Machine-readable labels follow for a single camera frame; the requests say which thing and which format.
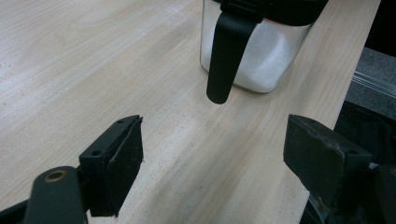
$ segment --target black plastic part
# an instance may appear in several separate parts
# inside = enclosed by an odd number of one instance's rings
[[[141,123],[137,115],[116,121],[79,156],[93,217],[119,214],[143,160]]]
[[[314,23],[328,0],[275,0],[265,18],[289,26]]]
[[[222,0],[220,9],[260,23],[272,2],[273,0]]]
[[[386,222],[396,223],[396,165],[382,165],[377,168],[375,193]]]
[[[336,213],[356,211],[356,173],[372,155],[319,122],[290,115],[284,161],[312,195]]]
[[[70,166],[53,168],[35,179],[23,223],[82,224],[86,222],[78,172],[75,168]]]
[[[257,22],[222,12],[213,38],[206,95],[216,104],[224,104],[230,94],[236,72]]]
[[[17,203],[0,212],[1,224],[22,224],[28,201]]]
[[[223,4],[225,0],[215,1]],[[304,26],[312,24],[318,19],[323,8],[326,7],[328,0],[250,0],[242,1],[242,4],[239,5],[248,4],[249,2],[251,3],[247,9],[252,7],[253,4],[258,6],[259,9],[254,9],[254,11],[260,13],[262,10],[264,17],[268,20],[289,26]],[[246,13],[244,13],[244,11],[247,10],[235,7],[233,11],[235,11],[236,14],[243,15]]]
[[[396,165],[396,121],[344,102],[334,131],[373,154],[373,163]]]

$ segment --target screw hole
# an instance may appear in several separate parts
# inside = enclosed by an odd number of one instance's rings
[[[45,181],[48,183],[52,183],[63,179],[65,176],[66,176],[66,171],[63,170],[54,171],[45,177]]]
[[[95,150],[91,153],[91,155],[93,155],[93,156],[99,156],[100,154],[102,154],[102,151],[99,151],[99,150]]]

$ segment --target wooden table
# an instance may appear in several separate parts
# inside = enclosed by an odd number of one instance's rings
[[[117,119],[145,161],[120,211],[92,223],[297,223],[308,192],[282,158],[288,114],[333,127],[379,0],[330,0],[280,86],[205,96],[202,1],[0,3],[0,209]]]

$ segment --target light wood surface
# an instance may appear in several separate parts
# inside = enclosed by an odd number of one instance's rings
[[[202,1],[0,3],[0,209],[111,123],[139,114],[145,162],[117,219],[297,223],[308,192],[283,162],[288,114],[333,127],[379,0],[330,0],[280,86],[205,96]]]

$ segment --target black handle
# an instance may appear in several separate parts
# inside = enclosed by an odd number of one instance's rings
[[[213,38],[206,95],[216,104],[224,104],[230,94],[236,72],[257,22],[222,12]]]
[[[213,38],[206,95],[224,104],[254,28],[262,22],[272,0],[222,0]]]

